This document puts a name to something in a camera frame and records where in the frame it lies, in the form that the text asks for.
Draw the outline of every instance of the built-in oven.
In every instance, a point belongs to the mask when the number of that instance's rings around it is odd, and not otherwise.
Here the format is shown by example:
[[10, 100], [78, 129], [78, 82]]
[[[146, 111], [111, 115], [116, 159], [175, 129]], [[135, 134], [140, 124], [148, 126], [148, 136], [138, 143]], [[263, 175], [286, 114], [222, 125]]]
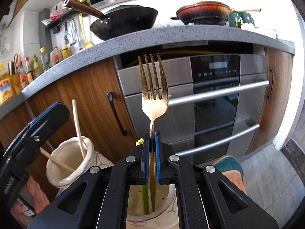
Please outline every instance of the built-in oven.
[[[165, 60], [163, 66], [169, 108], [155, 122], [162, 141], [194, 165], [224, 154], [244, 156], [269, 85], [266, 56], [192, 56]], [[135, 132], [143, 138], [149, 119], [141, 109], [139, 66], [121, 69], [118, 76]]]

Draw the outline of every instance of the countertop edge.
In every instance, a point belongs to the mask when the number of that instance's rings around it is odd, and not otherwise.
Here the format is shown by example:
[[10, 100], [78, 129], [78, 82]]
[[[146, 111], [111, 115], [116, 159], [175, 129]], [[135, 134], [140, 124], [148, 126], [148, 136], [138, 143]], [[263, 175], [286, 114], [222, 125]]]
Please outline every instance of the countertop edge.
[[85, 66], [137, 49], [199, 40], [252, 43], [295, 54], [293, 42], [276, 40], [233, 27], [194, 25], [142, 30], [101, 42], [55, 65], [29, 84], [20, 94], [1, 105], [0, 120], [49, 84]]

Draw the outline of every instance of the wok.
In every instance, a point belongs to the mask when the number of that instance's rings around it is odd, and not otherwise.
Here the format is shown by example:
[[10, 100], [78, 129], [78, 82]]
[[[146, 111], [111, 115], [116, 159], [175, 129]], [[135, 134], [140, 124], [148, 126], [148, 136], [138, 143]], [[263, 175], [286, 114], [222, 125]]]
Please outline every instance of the wok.
[[64, 0], [63, 5], [97, 17], [90, 30], [102, 40], [150, 29], [158, 15], [156, 9], [139, 5], [120, 5], [105, 14], [77, 0]]
[[176, 11], [172, 20], [181, 20], [185, 25], [189, 23], [223, 26], [229, 18], [230, 12], [261, 11], [260, 8], [235, 10], [221, 2], [201, 1], [193, 5], [183, 6]]

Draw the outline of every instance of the gold fork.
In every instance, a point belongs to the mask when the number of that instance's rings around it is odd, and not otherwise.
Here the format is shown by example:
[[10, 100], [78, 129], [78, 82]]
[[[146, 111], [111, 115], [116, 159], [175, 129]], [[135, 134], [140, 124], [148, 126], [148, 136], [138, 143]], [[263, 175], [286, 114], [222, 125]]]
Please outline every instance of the gold fork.
[[[140, 73], [141, 73], [141, 82], [142, 82], [142, 110], [144, 114], [150, 119], [150, 142], [151, 144], [154, 142], [154, 123], [155, 119], [160, 117], [161, 115], [165, 114], [168, 108], [168, 91], [167, 91], [167, 83], [165, 79], [165, 73], [162, 65], [162, 61], [160, 55], [158, 53], [158, 63], [159, 63], [159, 70], [160, 70], [160, 77], [161, 77], [161, 97], [159, 91], [159, 82], [158, 76], [156, 71], [155, 62], [153, 59], [153, 55], [150, 55], [150, 59], [152, 62], [152, 68], [155, 76], [155, 84], [156, 84], [156, 98], [154, 98], [154, 90], [153, 90], [153, 82], [152, 76], [150, 73], [150, 68], [148, 64], [147, 56], [144, 55], [146, 66], [147, 66], [147, 73], [149, 78], [149, 86], [150, 92], [148, 95], [148, 88], [147, 88], [147, 81], [146, 76], [144, 73], [144, 68], [142, 65], [142, 61], [140, 56], [138, 56], [139, 65], [140, 65]], [[156, 206], [156, 166], [155, 166], [155, 153], [154, 149], [151, 145], [152, 151], [149, 154], [149, 180], [150, 180], [150, 195], [152, 201], [152, 211], [155, 211]]]

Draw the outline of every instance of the black cabinet handle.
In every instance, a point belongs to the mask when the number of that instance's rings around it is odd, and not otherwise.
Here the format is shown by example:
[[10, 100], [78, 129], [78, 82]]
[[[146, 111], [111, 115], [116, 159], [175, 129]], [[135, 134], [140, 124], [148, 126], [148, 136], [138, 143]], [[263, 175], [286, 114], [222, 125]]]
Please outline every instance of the black cabinet handle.
[[114, 106], [114, 103], [113, 103], [113, 94], [112, 94], [112, 92], [109, 92], [109, 93], [107, 94], [107, 98], [108, 98], [109, 104], [110, 104], [110, 106], [111, 106], [112, 112], [113, 112], [113, 114], [114, 114], [114, 117], [115, 117], [115, 119], [116, 119], [116, 122], [118, 123], [119, 128], [120, 128], [120, 130], [121, 130], [123, 136], [127, 136], [127, 131], [126, 131], [126, 130], [124, 129], [124, 127], [122, 126], [121, 121], [120, 121], [120, 119], [119, 119], [119, 116], [117, 115], [117, 112], [116, 112], [116, 110], [115, 110], [115, 106]]
[[272, 84], [271, 84], [271, 90], [270, 90], [270, 94], [267, 95], [267, 98], [270, 99], [272, 96], [272, 90], [273, 90], [273, 82], [274, 82], [274, 70], [273, 68], [270, 68], [269, 71], [272, 73]]

